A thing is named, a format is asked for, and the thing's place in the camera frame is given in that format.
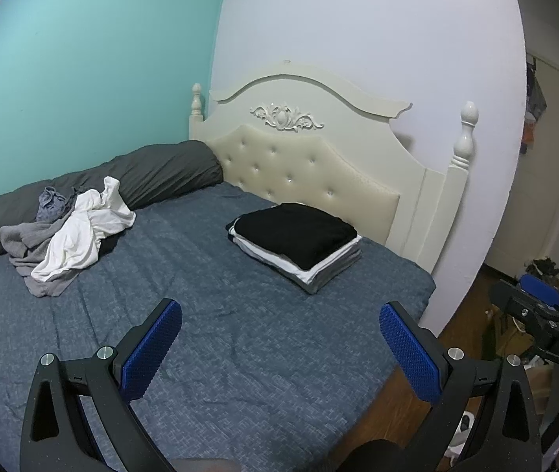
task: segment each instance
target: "door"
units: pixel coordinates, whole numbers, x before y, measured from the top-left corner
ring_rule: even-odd
[[[485,263],[510,277],[546,253],[559,205],[559,70],[535,59],[546,104],[534,142],[519,157],[502,221]]]

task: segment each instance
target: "silver bolt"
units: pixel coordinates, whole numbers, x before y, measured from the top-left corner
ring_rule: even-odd
[[[517,355],[509,355],[507,357],[507,362],[509,362],[509,364],[513,365],[514,367],[517,367],[518,365],[520,365],[520,358]]]
[[[111,355],[113,355],[113,348],[111,346],[102,346],[98,350],[98,353],[96,353],[96,355],[98,356],[99,359],[106,360]]]
[[[45,355],[41,357],[41,365],[50,365],[52,362],[54,362],[54,355],[52,355],[52,353],[45,353]]]
[[[450,348],[448,349],[447,354],[453,360],[461,360],[465,356],[465,353],[463,353],[461,348]]]

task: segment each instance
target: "teal wall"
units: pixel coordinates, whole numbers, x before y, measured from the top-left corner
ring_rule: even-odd
[[[187,138],[222,0],[0,0],[0,193]]]

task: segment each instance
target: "white wooden bed frame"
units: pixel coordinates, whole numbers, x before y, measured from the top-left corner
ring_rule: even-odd
[[[211,115],[192,88],[189,138],[207,143],[225,181],[271,201],[303,202],[432,272],[461,203],[478,110],[446,173],[423,167],[389,121],[410,103],[377,99],[330,72],[290,61],[229,90],[212,90]]]

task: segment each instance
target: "black folded shirt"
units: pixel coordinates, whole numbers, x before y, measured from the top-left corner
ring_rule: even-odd
[[[234,231],[258,247],[286,256],[302,270],[311,269],[358,235],[340,218],[296,203],[243,214]]]

